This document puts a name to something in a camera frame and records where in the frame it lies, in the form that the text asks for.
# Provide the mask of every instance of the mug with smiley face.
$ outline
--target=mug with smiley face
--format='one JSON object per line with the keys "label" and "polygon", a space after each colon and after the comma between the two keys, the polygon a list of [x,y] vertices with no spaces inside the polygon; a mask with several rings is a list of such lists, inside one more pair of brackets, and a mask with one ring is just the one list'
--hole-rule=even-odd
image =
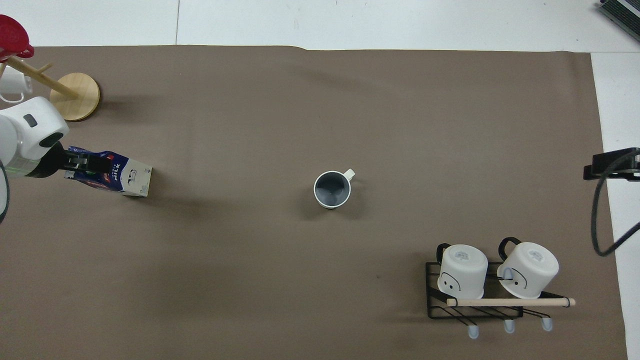
{"label": "mug with smiley face", "polygon": [[[507,257],[504,247],[512,242],[516,247]],[[500,283],[510,294],[521,299],[537,299],[556,276],[560,266],[551,251],[536,243],[505,238],[500,242],[498,254],[504,261],[498,266]]]}
{"label": "mug with smiley face", "polygon": [[441,243],[436,251],[440,264],[438,289],[457,299],[480,299],[489,262],[483,252],[469,245]]}

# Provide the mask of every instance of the black button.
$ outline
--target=black button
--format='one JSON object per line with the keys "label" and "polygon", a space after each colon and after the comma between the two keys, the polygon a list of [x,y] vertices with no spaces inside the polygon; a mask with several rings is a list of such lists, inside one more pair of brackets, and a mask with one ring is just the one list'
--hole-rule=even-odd
{"label": "black button", "polygon": [[62,138],[62,136],[65,136],[65,135],[63,133],[53,133],[47,136],[46,138],[42,139],[42,141],[40,142],[40,146],[52,147],[53,145],[56,144],[56,142],[58,142],[58,140]]}
{"label": "black button", "polygon": [[23,116],[24,120],[27,120],[27,124],[29,124],[29,127],[35,127],[36,125],[38,125],[38,122],[36,121],[36,119],[33,117],[32,114],[27,114],[25,116]]}

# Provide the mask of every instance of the white mug handle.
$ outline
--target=white mug handle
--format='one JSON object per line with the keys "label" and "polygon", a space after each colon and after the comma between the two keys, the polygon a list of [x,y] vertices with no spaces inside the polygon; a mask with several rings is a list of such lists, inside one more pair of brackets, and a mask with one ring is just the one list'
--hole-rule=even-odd
{"label": "white mug handle", "polygon": [[20,93],[20,100],[7,100],[4,98],[4,96],[2,96],[2,94],[0,94],[0,99],[2,99],[4,102],[8,102],[10,104],[17,104],[18,102],[22,102],[22,100],[24,100],[24,92]]}
{"label": "white mug handle", "polygon": [[347,171],[344,172],[344,177],[347,178],[347,180],[351,181],[351,179],[353,179],[353,177],[356,175],[355,171],[349,169]]}

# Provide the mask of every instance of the red mug handle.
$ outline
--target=red mug handle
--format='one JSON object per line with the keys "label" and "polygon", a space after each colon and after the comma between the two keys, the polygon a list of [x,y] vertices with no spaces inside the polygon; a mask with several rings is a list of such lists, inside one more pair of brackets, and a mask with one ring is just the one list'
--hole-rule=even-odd
{"label": "red mug handle", "polygon": [[18,56],[20,58],[23,58],[23,59],[32,57],[33,56],[33,46],[27,45],[27,48],[23,52],[21,52],[19,54],[16,54],[16,56]]}

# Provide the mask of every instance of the round wooden base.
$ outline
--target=round wooden base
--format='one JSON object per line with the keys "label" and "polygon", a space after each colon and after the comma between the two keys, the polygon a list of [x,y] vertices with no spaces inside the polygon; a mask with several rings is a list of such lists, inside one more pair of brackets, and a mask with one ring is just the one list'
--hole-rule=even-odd
{"label": "round wooden base", "polygon": [[100,102],[100,88],[87,74],[74,72],[58,80],[62,85],[78,93],[75,99],[69,99],[61,93],[51,90],[49,101],[58,109],[65,120],[78,121],[91,115]]}

